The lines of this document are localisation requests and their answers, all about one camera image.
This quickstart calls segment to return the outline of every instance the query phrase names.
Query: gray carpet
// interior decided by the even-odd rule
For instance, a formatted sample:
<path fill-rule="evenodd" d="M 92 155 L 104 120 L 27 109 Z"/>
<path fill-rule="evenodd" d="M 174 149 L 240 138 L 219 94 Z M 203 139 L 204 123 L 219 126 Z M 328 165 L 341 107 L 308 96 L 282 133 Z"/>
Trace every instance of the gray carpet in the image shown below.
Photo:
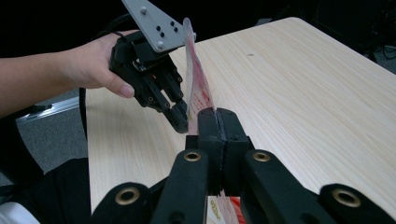
<path fill-rule="evenodd" d="M 375 54 L 378 64 L 396 74 L 396 60 L 388 60 L 382 52 Z M 78 96 L 78 90 L 43 102 L 42 105 L 60 102 Z M 73 158 L 87 157 L 87 141 L 79 109 L 71 109 L 43 119 L 19 125 L 21 136 L 32 156 L 47 172 Z M 0 174 L 0 186 L 10 182 Z"/>

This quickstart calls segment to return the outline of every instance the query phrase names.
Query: light wood tabletop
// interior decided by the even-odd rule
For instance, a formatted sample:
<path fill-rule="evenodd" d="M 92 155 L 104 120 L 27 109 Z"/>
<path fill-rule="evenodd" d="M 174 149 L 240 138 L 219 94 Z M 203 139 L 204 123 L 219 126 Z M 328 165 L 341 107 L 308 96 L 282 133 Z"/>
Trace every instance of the light wood tabletop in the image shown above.
<path fill-rule="evenodd" d="M 307 189 L 345 184 L 396 218 L 394 74 L 296 18 L 195 48 L 216 106 L 237 114 L 256 148 Z M 171 57 L 184 77 L 185 49 Z M 118 184 L 168 176 L 186 134 L 164 115 L 106 89 L 87 91 L 86 109 L 92 210 Z"/>

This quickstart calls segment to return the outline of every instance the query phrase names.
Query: black pants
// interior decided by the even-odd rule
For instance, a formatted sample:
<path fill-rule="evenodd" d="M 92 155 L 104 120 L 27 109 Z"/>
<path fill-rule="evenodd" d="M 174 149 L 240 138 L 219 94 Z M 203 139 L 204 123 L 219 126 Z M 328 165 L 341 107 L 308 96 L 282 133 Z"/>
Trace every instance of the black pants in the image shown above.
<path fill-rule="evenodd" d="M 72 159 L 11 198 L 42 224 L 88 223 L 91 198 L 88 159 Z"/>

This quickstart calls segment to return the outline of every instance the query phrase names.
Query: forearm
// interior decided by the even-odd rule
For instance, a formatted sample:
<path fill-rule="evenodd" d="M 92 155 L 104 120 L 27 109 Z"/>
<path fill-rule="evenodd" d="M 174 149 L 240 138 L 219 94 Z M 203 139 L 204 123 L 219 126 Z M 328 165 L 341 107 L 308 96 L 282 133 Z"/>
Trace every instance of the forearm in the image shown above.
<path fill-rule="evenodd" d="M 0 118 L 76 88 L 62 53 L 0 59 Z"/>

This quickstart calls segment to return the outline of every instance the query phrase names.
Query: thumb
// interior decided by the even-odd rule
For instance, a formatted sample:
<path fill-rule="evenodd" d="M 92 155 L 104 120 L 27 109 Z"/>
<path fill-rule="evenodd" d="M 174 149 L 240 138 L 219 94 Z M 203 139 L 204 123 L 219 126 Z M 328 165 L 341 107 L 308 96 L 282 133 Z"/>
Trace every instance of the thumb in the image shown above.
<path fill-rule="evenodd" d="M 109 85 L 105 86 L 108 90 L 124 98 L 134 97 L 134 88 L 122 78 L 112 73 L 113 77 Z"/>

